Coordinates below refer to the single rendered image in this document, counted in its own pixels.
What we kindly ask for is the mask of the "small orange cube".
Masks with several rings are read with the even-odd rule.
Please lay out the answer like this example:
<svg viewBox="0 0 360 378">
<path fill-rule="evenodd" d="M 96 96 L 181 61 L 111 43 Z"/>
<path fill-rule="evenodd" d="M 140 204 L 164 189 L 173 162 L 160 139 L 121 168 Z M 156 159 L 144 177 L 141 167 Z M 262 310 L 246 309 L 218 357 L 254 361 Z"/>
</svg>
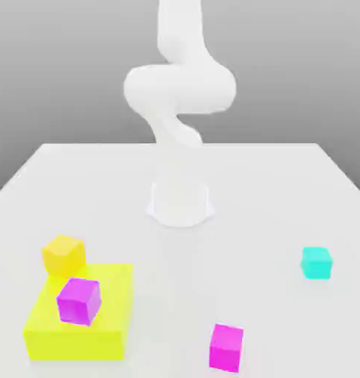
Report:
<svg viewBox="0 0 360 378">
<path fill-rule="evenodd" d="M 85 245 L 76 238 L 59 235 L 42 249 L 49 276 L 68 278 L 86 265 Z"/>
</svg>

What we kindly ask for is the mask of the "large yellow box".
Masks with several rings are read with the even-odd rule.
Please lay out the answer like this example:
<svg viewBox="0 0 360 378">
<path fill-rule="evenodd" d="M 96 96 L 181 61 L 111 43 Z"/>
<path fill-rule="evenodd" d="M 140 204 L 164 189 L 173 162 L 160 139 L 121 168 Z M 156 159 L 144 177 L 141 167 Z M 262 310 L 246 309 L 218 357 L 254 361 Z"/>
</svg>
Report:
<svg viewBox="0 0 360 378">
<path fill-rule="evenodd" d="M 90 326 L 60 320 L 65 278 L 49 276 L 24 327 L 32 361 L 123 360 L 133 303 L 132 264 L 86 264 L 77 278 L 100 283 L 101 307 Z"/>
</svg>

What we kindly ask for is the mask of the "small cyan cube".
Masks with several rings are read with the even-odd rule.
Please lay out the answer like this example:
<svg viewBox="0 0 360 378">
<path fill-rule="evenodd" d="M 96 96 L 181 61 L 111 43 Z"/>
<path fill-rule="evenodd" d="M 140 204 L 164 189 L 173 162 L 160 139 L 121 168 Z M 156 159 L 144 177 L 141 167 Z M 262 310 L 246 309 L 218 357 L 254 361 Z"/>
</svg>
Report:
<svg viewBox="0 0 360 378">
<path fill-rule="evenodd" d="M 301 268 L 304 276 L 311 280 L 328 280 L 331 275 L 333 259 L 328 248 L 304 247 Z"/>
</svg>

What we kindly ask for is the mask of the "small purple cube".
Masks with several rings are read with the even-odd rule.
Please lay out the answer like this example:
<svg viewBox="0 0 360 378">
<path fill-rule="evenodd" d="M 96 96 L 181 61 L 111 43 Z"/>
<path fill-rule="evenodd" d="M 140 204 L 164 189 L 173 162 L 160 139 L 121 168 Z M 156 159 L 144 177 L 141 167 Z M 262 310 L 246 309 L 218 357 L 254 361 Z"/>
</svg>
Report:
<svg viewBox="0 0 360 378">
<path fill-rule="evenodd" d="M 70 278 L 57 296 L 64 323 L 90 326 L 101 304 L 100 282 L 85 278 Z"/>
</svg>

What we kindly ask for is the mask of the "small magenta cube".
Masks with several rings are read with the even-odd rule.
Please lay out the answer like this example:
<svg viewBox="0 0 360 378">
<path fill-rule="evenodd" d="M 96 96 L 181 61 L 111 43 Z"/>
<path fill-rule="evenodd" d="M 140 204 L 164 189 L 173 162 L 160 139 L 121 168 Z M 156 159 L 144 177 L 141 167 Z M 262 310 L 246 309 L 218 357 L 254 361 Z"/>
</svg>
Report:
<svg viewBox="0 0 360 378">
<path fill-rule="evenodd" d="M 210 341 L 209 367 L 238 373 L 244 330 L 215 324 Z"/>
</svg>

